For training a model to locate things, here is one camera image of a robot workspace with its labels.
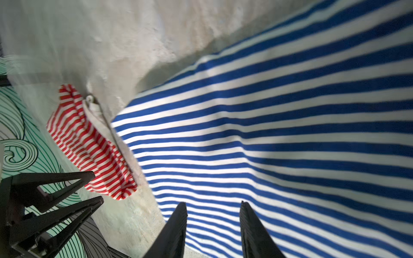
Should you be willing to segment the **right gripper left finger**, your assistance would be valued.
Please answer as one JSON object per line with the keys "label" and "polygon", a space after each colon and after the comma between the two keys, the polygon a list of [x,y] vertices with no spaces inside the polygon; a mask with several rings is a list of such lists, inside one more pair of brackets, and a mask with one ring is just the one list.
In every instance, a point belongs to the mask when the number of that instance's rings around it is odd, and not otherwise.
{"label": "right gripper left finger", "polygon": [[186,203],[181,202],[177,205],[144,258],[183,258],[187,217]]}

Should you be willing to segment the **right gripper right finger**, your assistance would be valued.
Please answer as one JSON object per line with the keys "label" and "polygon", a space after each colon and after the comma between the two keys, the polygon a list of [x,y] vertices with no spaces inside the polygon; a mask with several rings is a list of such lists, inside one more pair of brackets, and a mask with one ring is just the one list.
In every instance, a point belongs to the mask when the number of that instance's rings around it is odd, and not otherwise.
{"label": "right gripper right finger", "polygon": [[248,202],[241,203],[239,219],[244,258],[286,258]]}

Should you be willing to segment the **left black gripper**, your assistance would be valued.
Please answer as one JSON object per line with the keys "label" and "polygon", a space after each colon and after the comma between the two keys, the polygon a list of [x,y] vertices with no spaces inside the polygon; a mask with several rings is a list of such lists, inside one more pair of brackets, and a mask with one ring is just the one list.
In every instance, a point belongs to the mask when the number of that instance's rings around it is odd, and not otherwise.
{"label": "left black gripper", "polygon": [[[1,258],[54,258],[76,231],[104,203],[101,196],[42,215],[24,214],[11,221],[13,193],[25,207],[46,212],[86,186],[94,172],[21,173],[1,181]],[[55,236],[48,230],[75,217]]]}

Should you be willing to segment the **red white striped tank top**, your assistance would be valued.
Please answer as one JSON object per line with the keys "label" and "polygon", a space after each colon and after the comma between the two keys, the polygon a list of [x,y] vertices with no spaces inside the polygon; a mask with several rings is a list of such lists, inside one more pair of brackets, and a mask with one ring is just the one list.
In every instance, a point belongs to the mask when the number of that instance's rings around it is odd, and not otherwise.
{"label": "red white striped tank top", "polygon": [[120,201],[137,191],[132,172],[114,143],[92,124],[83,107],[84,98],[70,84],[59,88],[59,106],[46,129],[66,158],[80,171],[95,178],[86,184],[89,192]]}

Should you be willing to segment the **navy white striped tank top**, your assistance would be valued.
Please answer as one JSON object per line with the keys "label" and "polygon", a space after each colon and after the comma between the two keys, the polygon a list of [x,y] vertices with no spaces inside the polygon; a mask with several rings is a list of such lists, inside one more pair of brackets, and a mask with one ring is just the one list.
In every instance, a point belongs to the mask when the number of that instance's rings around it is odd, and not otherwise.
{"label": "navy white striped tank top", "polygon": [[139,93],[112,121],[187,247],[243,255],[251,205],[289,258],[413,255],[413,3],[320,1]]}

